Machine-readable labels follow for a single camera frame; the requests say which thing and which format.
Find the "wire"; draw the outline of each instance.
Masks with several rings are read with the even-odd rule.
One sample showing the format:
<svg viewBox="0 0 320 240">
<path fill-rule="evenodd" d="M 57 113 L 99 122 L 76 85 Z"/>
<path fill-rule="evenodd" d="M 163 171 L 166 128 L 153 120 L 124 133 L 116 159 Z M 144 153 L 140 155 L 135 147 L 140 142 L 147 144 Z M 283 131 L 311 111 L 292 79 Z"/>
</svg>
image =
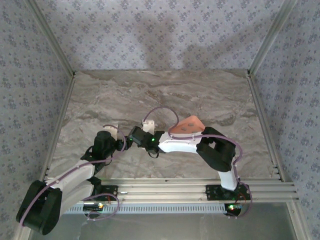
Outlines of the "wire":
<svg viewBox="0 0 320 240">
<path fill-rule="evenodd" d="M 237 199 L 236 201 L 234 202 L 234 204 L 236 204 L 238 201 L 239 201 L 239 198 L 240 196 L 242 196 L 244 198 L 244 204 L 246 204 L 246 196 L 242 193 L 242 192 L 239 192 L 238 196 L 237 196 Z"/>
<path fill-rule="evenodd" d="M 153 159 L 157 159 L 159 157 L 159 153 L 157 152 L 156 156 L 152 156 L 150 152 L 148 152 L 149 156 Z"/>
<path fill-rule="evenodd" d="M 97 195 L 94 195 L 94 196 L 88 196 L 88 197 L 84 198 L 82 201 L 94 199 L 94 198 L 101 197 L 101 196 L 113 197 L 113 198 L 116 200 L 116 203 L 117 203 L 116 208 L 115 208 L 115 210 L 113 211 L 113 213 L 111 213 L 111 214 L 108 215 L 108 216 L 101 217 L 101 218 L 90 218 L 90 215 L 92 215 L 92 214 L 101 215 L 100 212 L 91 211 L 91 212 L 89 212 L 88 215 L 86 216 L 89 221 L 101 221 L 101 220 L 109 219 L 109 218 L 111 218 L 112 216 L 114 216 L 114 215 L 118 212 L 118 210 L 119 210 L 119 208 L 120 208 L 119 198 L 117 198 L 117 196 L 115 196 L 115 195 L 113 195 L 113 194 L 111 194 L 111 193 L 100 193 L 100 194 L 97 194 Z"/>
<path fill-rule="evenodd" d="M 252 204 L 253 204 L 253 197 L 252 197 L 252 193 L 251 193 L 251 190 L 249 188 L 249 186 L 247 184 L 245 184 L 244 182 L 242 182 L 240 180 L 240 177 L 238 176 L 238 172 L 237 172 L 237 167 L 236 167 L 236 163 L 239 162 L 243 156 L 243 149 L 241 148 L 241 146 L 239 145 L 239 143 L 237 143 L 236 141 L 234 141 L 233 139 L 229 138 L 229 137 L 226 137 L 226 136 L 221 136 L 221 135 L 215 135 L 215 134 L 204 134 L 204 135 L 197 135 L 197 136 L 189 136 L 189 137 L 176 137 L 176 136 L 172 136 L 171 135 L 171 130 L 173 128 L 175 128 L 178 124 L 179 124 L 179 116 L 178 114 L 170 107 L 168 106 L 158 106 L 158 107 L 155 107 L 154 109 L 152 109 L 151 111 L 149 111 L 147 113 L 147 115 L 145 116 L 145 118 L 143 119 L 143 121 L 145 121 L 147 119 L 147 117 L 152 113 L 154 112 L 155 110 L 157 109 L 169 109 L 171 110 L 175 117 L 176 117 L 176 123 L 175 125 L 173 125 L 172 127 L 170 127 L 168 129 L 168 135 L 172 138 L 172 139 L 176 139 L 176 140 L 193 140 L 193 139 L 199 139 L 199 138 L 216 138 L 216 139 L 222 139 L 222 140 L 226 140 L 232 144 L 234 144 L 238 149 L 239 149 L 239 156 L 234 160 L 232 166 L 233 166 L 233 171 L 234 171 L 234 175 L 235 175 L 235 179 L 236 181 L 245 186 L 247 192 L 249 193 L 250 195 L 250 204 L 249 204 L 249 207 L 247 208 L 247 210 L 240 216 L 238 216 L 238 218 L 240 217 L 244 217 L 245 215 L 248 214 L 248 212 L 251 210 L 252 208 Z"/>
<path fill-rule="evenodd" d="M 86 162 L 86 163 L 83 163 L 83 164 L 80 164 L 79 166 L 76 166 L 74 168 L 72 168 L 71 170 L 67 171 L 65 174 L 63 174 L 61 177 L 59 177 L 56 181 L 53 181 L 51 183 L 49 183 L 47 186 L 45 186 L 41 191 L 39 191 L 39 193 L 34 197 L 34 199 L 31 201 L 30 205 L 26 208 L 24 214 L 22 215 L 22 218 L 19 222 L 20 226 L 24 227 L 24 221 L 28 215 L 28 213 L 30 212 L 30 209 L 32 208 L 32 206 L 35 204 L 35 202 L 38 200 L 38 198 L 48 189 L 50 188 L 51 186 L 53 186 L 54 184 L 60 182 L 61 180 L 63 180 L 66 176 L 72 174 L 74 171 L 84 167 L 84 166 L 87 166 L 89 164 L 99 164 L 99 163 L 105 163 L 107 161 L 112 161 L 113 159 L 115 159 L 116 157 L 118 157 L 119 155 L 122 154 L 122 152 L 125 150 L 125 147 L 126 147 L 126 137 L 124 135 L 124 133 L 119 130 L 119 128 L 117 128 L 116 126 L 113 126 L 113 125 L 110 125 L 110 124 L 106 124 L 104 125 L 103 127 L 112 127 L 112 128 L 115 128 L 117 129 L 117 131 L 122 135 L 122 138 L 123 138 L 123 146 L 122 146 L 122 149 L 120 150 L 120 152 L 118 154 L 116 154 L 115 156 L 112 156 L 111 158 L 108 158 L 108 159 L 104 159 L 104 160 L 97 160 L 97 161 L 89 161 L 89 162 Z"/>
<path fill-rule="evenodd" d="M 107 164 L 106 164 L 106 165 L 104 165 L 104 166 L 109 166 L 111 163 L 112 163 L 112 159 L 110 160 L 110 162 L 109 162 L 109 163 L 107 163 Z"/>
</svg>

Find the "wall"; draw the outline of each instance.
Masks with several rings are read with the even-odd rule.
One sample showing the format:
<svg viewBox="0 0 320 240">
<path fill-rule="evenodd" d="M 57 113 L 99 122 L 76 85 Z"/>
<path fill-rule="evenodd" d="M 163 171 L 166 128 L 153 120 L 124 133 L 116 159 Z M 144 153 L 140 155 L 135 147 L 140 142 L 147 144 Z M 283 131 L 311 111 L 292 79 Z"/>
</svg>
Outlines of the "wall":
<svg viewBox="0 0 320 240">
<path fill-rule="evenodd" d="M 37 0 L 75 70 L 248 69 L 282 0 Z"/>
<path fill-rule="evenodd" d="M 23 1 L 0 1 L 0 239 L 40 177 L 69 78 Z"/>
<path fill-rule="evenodd" d="M 314 239 L 320 239 L 319 26 L 320 3 L 299 1 L 256 74 L 284 169 Z"/>
</svg>

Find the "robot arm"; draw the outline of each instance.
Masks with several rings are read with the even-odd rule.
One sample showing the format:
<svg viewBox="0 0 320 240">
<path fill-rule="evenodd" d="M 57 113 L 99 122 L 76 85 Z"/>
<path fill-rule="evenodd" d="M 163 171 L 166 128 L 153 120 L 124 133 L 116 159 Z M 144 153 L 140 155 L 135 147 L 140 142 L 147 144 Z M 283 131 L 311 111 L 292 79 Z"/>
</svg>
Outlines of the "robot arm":
<svg viewBox="0 0 320 240">
<path fill-rule="evenodd" d="M 224 136 L 214 128 L 206 127 L 204 131 L 192 134 L 169 134 L 164 131 L 156 131 L 155 133 L 151 131 L 152 133 L 150 133 L 144 130 L 135 126 L 128 137 L 125 137 L 124 150 L 128 150 L 135 142 L 138 147 L 144 148 L 150 156 L 159 156 L 159 154 L 170 152 L 198 154 L 211 168 L 218 171 L 221 186 L 224 189 L 234 191 L 237 188 L 236 177 L 232 170 L 235 145 L 217 137 L 200 137 L 200 135 Z M 212 143 L 215 143 L 214 148 L 209 146 Z M 110 132 L 98 132 L 94 139 L 94 145 L 88 148 L 72 169 L 84 163 L 87 163 L 86 165 L 79 167 L 61 181 L 58 179 L 71 169 L 46 182 L 37 180 L 31 184 L 16 216 L 17 222 L 21 221 L 26 209 L 38 193 L 55 182 L 35 201 L 23 222 L 26 227 L 42 235 L 50 233 L 58 223 L 60 215 L 66 210 L 82 199 L 100 193 L 97 189 L 99 189 L 101 181 L 100 183 L 96 181 L 99 179 L 94 175 L 106 166 L 106 163 L 96 163 L 95 161 L 112 157 L 113 153 L 116 150 L 120 151 L 123 146 L 123 140 L 115 140 Z"/>
<path fill-rule="evenodd" d="M 37 199 L 23 221 L 24 226 L 42 235 L 50 233 L 58 223 L 59 217 L 65 211 L 82 199 L 91 196 L 93 191 L 95 191 L 94 194 L 100 193 L 95 190 L 99 186 L 97 187 L 97 181 L 93 181 L 93 179 L 96 179 L 94 175 L 98 173 L 106 163 L 94 163 L 94 161 L 107 159 L 112 156 L 115 150 L 121 150 L 123 144 L 122 140 L 115 140 L 111 137 L 108 131 L 98 132 L 94 139 L 94 145 L 88 148 L 75 166 L 53 179 L 48 181 L 37 180 L 30 185 L 16 215 L 16 221 L 20 222 L 26 209 L 36 195 L 47 185 L 55 182 L 55 184 L 49 187 Z M 127 150 L 131 144 L 132 142 L 126 138 L 125 150 Z M 87 164 L 79 167 L 61 181 L 58 181 L 65 173 L 85 163 Z"/>
<path fill-rule="evenodd" d="M 129 138 L 138 147 L 145 148 L 149 155 L 170 152 L 185 152 L 198 154 L 211 168 L 218 171 L 221 186 L 224 189 L 234 191 L 237 180 L 232 167 L 232 160 L 236 154 L 236 146 L 232 143 L 216 137 L 198 137 L 200 135 L 224 136 L 212 127 L 206 127 L 203 132 L 191 134 L 174 134 L 156 131 L 154 134 L 145 132 L 135 126 L 129 133 Z"/>
</svg>

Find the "black bracket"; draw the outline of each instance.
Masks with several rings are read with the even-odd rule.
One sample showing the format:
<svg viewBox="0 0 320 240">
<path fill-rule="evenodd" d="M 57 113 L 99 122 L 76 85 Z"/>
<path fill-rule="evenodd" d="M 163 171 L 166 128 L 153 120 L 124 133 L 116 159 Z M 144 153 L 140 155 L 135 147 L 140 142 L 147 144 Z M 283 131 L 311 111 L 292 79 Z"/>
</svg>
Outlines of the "black bracket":
<svg viewBox="0 0 320 240">
<path fill-rule="evenodd" d="M 218 135 L 225 137 L 213 127 L 207 126 L 203 135 Z M 236 155 L 236 146 L 217 137 L 203 137 L 196 145 L 196 152 L 214 170 L 226 173 L 232 169 L 231 163 Z"/>
<path fill-rule="evenodd" d="M 35 196 L 46 186 L 45 182 L 39 180 L 30 185 L 15 218 L 18 223 Z M 50 233 L 59 220 L 61 199 L 62 191 L 60 188 L 49 187 L 35 201 L 26 215 L 23 225 L 42 235 Z"/>
<path fill-rule="evenodd" d="M 234 191 L 227 190 L 221 185 L 206 185 L 205 194 L 208 201 L 236 201 L 243 196 L 246 201 L 250 200 L 247 188 L 242 184 L 238 184 Z"/>
<path fill-rule="evenodd" d="M 113 194 L 116 197 L 118 196 L 118 186 L 117 185 L 101 185 L 101 194 Z M 108 196 L 98 196 L 95 198 L 96 200 L 99 201 L 108 201 L 108 199 L 110 199 L 110 201 L 117 201 L 115 200 L 112 196 L 110 196 L 108 198 Z"/>
<path fill-rule="evenodd" d="M 88 181 L 94 186 L 92 191 L 92 196 L 98 194 L 113 194 L 118 196 L 118 186 L 117 185 L 102 185 L 101 179 L 93 176 Z M 112 196 L 98 196 L 94 198 L 97 201 L 116 201 Z"/>
</svg>

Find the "white bracket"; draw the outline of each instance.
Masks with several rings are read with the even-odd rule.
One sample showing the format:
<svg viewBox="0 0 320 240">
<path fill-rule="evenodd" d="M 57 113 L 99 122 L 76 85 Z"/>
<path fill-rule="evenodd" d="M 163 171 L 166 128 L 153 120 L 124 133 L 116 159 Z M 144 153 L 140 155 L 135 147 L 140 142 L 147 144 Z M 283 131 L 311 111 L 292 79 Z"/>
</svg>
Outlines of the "white bracket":
<svg viewBox="0 0 320 240">
<path fill-rule="evenodd" d="M 63 192 L 63 195 L 68 195 L 71 191 L 73 191 L 80 183 L 83 181 L 90 179 L 95 174 L 95 166 L 92 164 L 85 165 L 83 167 L 79 167 L 82 164 L 87 164 L 87 160 L 79 160 L 76 165 L 66 170 L 64 173 L 56 176 L 55 178 L 48 179 L 46 184 L 51 184 L 52 182 L 56 182 L 51 187 L 53 189 L 60 189 Z M 71 169 L 79 167 L 72 174 L 67 175 L 61 181 L 57 181 L 62 175 Z"/>
<path fill-rule="evenodd" d="M 82 199 L 91 196 L 93 190 L 94 186 L 91 184 L 91 182 L 83 181 L 68 194 L 65 194 L 63 192 L 60 207 L 60 216 Z"/>
<path fill-rule="evenodd" d="M 111 133 L 111 136 L 112 136 L 115 140 L 118 140 L 118 134 L 117 134 L 117 133 L 118 133 L 118 130 L 117 130 L 117 129 L 115 129 L 115 128 L 112 127 L 112 126 L 104 126 L 103 129 L 106 130 L 106 131 L 108 131 L 109 133 Z"/>
<path fill-rule="evenodd" d="M 155 121 L 153 120 L 142 120 L 142 130 L 146 133 L 155 134 Z"/>
</svg>

